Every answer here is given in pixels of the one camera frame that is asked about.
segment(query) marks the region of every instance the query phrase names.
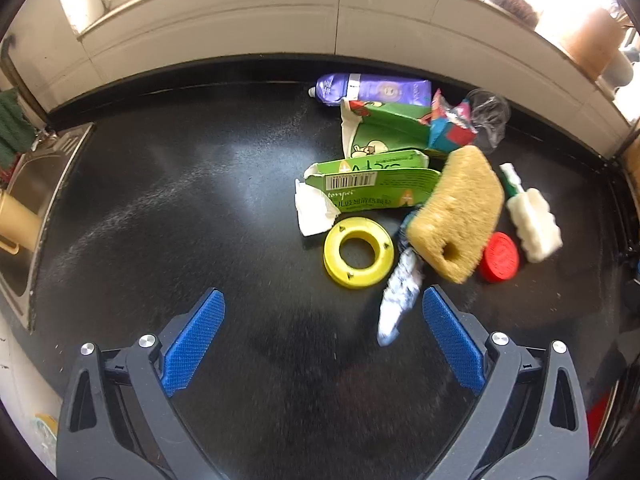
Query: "metal bolt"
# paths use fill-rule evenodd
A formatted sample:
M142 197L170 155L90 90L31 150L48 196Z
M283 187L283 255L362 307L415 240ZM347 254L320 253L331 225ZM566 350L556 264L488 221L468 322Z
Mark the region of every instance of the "metal bolt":
M566 352L566 345L562 341L554 341L551 346L559 354L564 354Z
M502 332L494 332L491 334L491 341L499 346L505 346L509 342L509 337Z
M94 353L94 350L95 350L95 345L93 343L84 343L80 347L80 353L82 355L91 355L92 353Z
M140 346L142 346L142 348L149 348L150 346L153 346L156 342L156 336L152 335L152 334L146 334L143 335L139 340L138 340L138 344Z

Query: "green cardboard box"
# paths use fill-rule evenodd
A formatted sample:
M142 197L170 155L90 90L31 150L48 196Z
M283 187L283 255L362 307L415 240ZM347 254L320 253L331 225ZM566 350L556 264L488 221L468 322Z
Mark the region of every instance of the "green cardboard box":
M431 107L342 100L346 158L429 147Z
M305 183L324 192L343 213L425 202L440 177L417 150L387 152L313 164Z

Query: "white bottle brush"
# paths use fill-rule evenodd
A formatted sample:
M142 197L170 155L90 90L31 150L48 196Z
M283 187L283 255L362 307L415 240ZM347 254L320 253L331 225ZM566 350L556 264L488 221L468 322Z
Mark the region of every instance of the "white bottle brush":
M516 225L522 249L532 264L541 262L562 247L556 217L550 213L549 204L539 190L530 187L524 191L513 164L501 164L500 169L511 197L507 200L507 209Z

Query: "sponge hole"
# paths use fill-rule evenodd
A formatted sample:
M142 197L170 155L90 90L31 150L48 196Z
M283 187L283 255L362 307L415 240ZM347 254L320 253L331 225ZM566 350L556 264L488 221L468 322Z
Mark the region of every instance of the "sponge hole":
M447 242L446 244L444 244L444 247L442 248L442 257L446 261L452 262L453 260L457 260L459 256L460 252L454 244L452 244L451 242Z

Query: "blue gripper pad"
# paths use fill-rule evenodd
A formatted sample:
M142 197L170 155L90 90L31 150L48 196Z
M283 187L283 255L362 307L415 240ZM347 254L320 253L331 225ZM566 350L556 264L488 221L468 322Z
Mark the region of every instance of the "blue gripper pad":
M160 382L167 397L186 388L225 318L225 299L213 290L164 354Z
M424 291L422 316L458 382L479 395L485 383L482 354L447 302L432 286Z

